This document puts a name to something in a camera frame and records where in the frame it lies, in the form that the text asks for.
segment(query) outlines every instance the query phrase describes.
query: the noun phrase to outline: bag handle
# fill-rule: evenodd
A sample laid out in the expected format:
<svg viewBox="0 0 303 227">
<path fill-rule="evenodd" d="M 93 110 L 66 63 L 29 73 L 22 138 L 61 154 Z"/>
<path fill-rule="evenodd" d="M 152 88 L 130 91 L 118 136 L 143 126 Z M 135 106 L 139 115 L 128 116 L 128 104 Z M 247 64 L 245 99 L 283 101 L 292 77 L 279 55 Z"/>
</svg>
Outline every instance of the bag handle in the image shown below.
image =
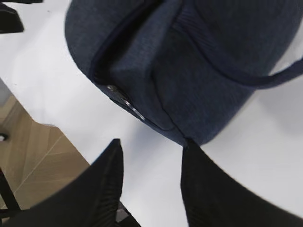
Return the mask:
<svg viewBox="0 0 303 227">
<path fill-rule="evenodd" d="M 273 76 L 254 77 L 240 70 L 219 46 L 206 23 L 195 10 L 193 0 L 185 1 L 175 28 L 184 33 L 206 60 L 228 79 L 247 87 L 265 89 L 288 82 L 303 74 L 303 58 Z"/>
</svg>

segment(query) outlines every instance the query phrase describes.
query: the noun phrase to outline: zipper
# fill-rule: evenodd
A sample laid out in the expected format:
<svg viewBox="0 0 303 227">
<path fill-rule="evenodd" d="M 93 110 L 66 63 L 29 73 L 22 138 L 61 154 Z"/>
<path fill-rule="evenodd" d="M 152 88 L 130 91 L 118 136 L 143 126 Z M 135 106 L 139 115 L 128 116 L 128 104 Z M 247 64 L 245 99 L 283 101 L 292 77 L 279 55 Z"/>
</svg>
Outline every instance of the zipper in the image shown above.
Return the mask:
<svg viewBox="0 0 303 227">
<path fill-rule="evenodd" d="M 109 89 L 113 94 L 116 95 L 125 105 L 127 105 L 138 117 L 145 121 L 145 117 L 128 101 L 126 95 L 124 95 L 120 90 L 114 85 L 107 85 L 107 89 Z"/>
</svg>

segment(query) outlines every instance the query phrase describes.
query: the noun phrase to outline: white table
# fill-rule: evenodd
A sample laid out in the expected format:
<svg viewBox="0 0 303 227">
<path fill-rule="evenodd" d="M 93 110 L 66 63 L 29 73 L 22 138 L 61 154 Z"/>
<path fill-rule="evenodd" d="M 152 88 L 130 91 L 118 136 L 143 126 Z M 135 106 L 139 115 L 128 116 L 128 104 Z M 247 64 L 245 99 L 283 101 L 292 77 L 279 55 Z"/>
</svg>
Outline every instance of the white table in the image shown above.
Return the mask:
<svg viewBox="0 0 303 227">
<path fill-rule="evenodd" d="M 77 69 L 64 38 L 69 0 L 9 4 L 25 33 L 0 35 L 1 78 L 32 118 L 59 127 L 92 163 L 113 138 L 125 152 L 122 203 L 143 227 L 185 227 L 182 147 L 113 104 Z M 303 53 L 303 27 L 278 68 Z M 303 217 L 303 77 L 258 91 L 207 154 L 234 179 Z"/>
</svg>

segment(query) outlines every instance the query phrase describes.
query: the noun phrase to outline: wooden floor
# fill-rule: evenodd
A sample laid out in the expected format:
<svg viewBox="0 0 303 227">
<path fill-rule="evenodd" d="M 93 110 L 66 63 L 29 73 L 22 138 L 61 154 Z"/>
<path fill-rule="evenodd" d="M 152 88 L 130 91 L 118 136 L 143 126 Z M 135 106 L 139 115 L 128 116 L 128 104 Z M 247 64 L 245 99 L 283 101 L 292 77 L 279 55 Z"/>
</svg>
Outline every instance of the wooden floor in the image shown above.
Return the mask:
<svg viewBox="0 0 303 227">
<path fill-rule="evenodd" d="M 10 134 L 8 141 L 0 142 L 0 167 L 21 208 L 28 209 L 66 186 L 89 165 L 58 128 L 34 122 L 16 101 L 10 106 L 9 114 L 0 116 L 0 132 Z"/>
</svg>

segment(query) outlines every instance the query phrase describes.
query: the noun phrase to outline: bag strap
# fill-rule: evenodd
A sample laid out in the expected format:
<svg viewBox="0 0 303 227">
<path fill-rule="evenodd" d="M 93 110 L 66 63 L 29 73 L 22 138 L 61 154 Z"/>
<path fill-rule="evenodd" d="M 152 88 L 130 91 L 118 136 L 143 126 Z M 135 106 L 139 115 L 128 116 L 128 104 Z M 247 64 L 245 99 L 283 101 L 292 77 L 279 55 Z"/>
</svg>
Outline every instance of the bag strap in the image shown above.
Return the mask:
<svg viewBox="0 0 303 227">
<path fill-rule="evenodd" d="M 286 70 L 273 76 L 255 77 L 240 70 L 233 63 L 228 53 L 215 41 L 207 24 L 195 10 L 193 0 L 185 1 L 183 9 L 176 20 L 175 28 L 189 38 L 199 53 L 203 55 L 220 74 L 241 85 L 265 89 L 281 85 L 303 74 L 303 58 Z"/>
<path fill-rule="evenodd" d="M 24 27 L 18 12 L 0 2 L 0 34 L 23 31 Z"/>
</svg>

